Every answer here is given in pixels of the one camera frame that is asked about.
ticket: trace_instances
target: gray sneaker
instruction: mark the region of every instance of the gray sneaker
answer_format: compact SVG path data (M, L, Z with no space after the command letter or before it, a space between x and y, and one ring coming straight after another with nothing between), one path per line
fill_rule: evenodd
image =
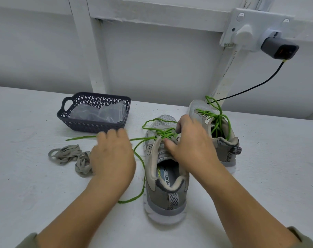
M158 117L167 121L176 121L173 117ZM156 120L149 128L167 130L176 128L176 123ZM175 130L171 137L178 143L179 136ZM186 193L189 173L178 165L178 162L165 148L161 136L155 130L148 130L146 137L158 136L156 140L146 141L145 173L146 194L144 206L148 216L159 224L175 224L186 216Z
M212 138L218 159L229 170L230 173L234 173L236 155L241 153L238 137L234 135L232 128L230 128L229 131L229 124L224 118L222 118L223 132L221 132L219 128L214 129L216 123L214 118L210 118L210 116L201 112L201 110L215 113L215 110L213 110L213 107L210 104L207 104L202 100L193 100L188 108L188 115L190 118L196 119L199 123L201 123L202 127Z

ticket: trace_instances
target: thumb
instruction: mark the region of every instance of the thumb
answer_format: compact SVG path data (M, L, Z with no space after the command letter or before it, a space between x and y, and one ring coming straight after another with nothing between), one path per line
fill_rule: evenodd
M171 141L170 139L168 138L164 138L163 139L163 142L164 142L164 145L166 146L167 150L169 150L169 152L175 156L175 152L178 148L178 146L173 142Z

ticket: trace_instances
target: basket handle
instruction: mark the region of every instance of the basket handle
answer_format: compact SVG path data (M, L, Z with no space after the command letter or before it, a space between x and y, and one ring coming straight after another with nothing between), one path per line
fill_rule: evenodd
M61 109L63 109L64 111L68 111L68 110L65 110L65 103L68 101L68 100L72 100L73 97L65 97L62 101L62 104L61 104Z

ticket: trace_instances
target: white tabletop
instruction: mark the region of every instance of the white tabletop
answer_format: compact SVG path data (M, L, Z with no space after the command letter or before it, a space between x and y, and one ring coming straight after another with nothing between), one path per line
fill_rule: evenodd
M56 113L66 94L0 87L0 247L15 247L40 232L85 188L89 178L74 162L57 166L47 154L78 143L91 150L94 138L69 129ZM126 123L129 137L143 137L145 121L169 114L177 120L187 107L132 101ZM236 179L284 225L313 239L313 121L225 113L240 139ZM143 154L143 147L138 150ZM122 200L136 196L144 171L137 161L134 180ZM187 217L175 226L151 222L142 198L116 205L91 247L232 247L208 194L191 177Z

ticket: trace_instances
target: green sleeve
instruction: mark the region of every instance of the green sleeve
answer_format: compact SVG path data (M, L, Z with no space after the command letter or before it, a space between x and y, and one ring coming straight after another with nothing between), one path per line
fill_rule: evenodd
M37 233L29 234L16 248L38 248L36 236Z
M289 229L301 242L292 246L291 248L313 248L313 241L311 238L300 233L294 226L290 226Z

